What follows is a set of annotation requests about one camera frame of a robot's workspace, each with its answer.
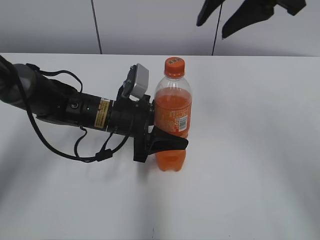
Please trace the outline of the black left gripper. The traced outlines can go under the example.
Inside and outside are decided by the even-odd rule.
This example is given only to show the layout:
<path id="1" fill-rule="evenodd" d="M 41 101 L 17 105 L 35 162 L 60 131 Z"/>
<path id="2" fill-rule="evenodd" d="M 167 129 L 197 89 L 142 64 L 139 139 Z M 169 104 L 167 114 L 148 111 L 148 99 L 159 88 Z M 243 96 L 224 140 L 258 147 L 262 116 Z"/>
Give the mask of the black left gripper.
<path id="1" fill-rule="evenodd" d="M 185 150 L 189 141 L 165 132 L 154 126 L 148 133 L 149 126 L 155 124 L 156 101 L 150 103 L 150 95 L 139 100 L 131 100 L 121 95 L 114 102 L 107 125 L 107 131 L 124 136 L 120 144 L 112 150 L 119 151 L 126 141 L 133 138 L 133 160 L 144 163 L 148 155 L 165 151 Z"/>

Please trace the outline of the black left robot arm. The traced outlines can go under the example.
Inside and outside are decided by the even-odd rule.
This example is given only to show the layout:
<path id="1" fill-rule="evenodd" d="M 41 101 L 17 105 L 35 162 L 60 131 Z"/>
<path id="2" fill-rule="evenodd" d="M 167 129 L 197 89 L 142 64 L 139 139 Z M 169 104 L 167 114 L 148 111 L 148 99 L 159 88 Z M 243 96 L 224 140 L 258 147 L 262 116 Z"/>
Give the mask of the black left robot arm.
<path id="1" fill-rule="evenodd" d="M 130 67 L 116 99 L 84 93 L 55 79 L 57 72 L 43 71 L 30 63 L 12 64 L 0 60 L 0 99 L 27 112 L 41 142 L 53 153 L 83 163 L 110 159 L 116 149 L 102 146 L 92 157 L 63 153 L 48 143 L 36 121 L 74 126 L 82 131 L 94 129 L 110 135 L 122 135 L 123 142 L 134 140 L 133 159 L 145 162 L 149 155 L 185 150 L 188 140 L 154 126 L 155 102 L 146 94 L 149 71 L 137 63 Z"/>

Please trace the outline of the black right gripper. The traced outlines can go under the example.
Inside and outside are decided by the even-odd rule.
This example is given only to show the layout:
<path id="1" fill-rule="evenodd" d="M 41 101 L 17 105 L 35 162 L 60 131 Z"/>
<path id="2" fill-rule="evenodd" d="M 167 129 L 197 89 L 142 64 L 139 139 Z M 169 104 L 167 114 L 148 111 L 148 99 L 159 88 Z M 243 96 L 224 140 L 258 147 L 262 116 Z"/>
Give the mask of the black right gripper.
<path id="1" fill-rule="evenodd" d="M 245 27 L 268 20 L 274 14 L 275 2 L 292 16 L 306 6 L 306 0 L 245 0 L 224 24 L 222 38 L 226 39 Z"/>

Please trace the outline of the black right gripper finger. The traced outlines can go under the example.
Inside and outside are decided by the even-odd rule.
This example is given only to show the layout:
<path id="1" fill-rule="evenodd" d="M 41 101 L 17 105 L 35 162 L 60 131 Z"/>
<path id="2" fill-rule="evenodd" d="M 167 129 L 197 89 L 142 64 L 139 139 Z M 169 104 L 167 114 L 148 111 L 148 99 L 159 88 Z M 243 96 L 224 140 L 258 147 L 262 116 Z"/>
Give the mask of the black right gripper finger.
<path id="1" fill-rule="evenodd" d="M 203 6 L 197 16 L 196 26 L 202 26 L 211 14 L 223 4 L 224 0 L 205 0 Z"/>

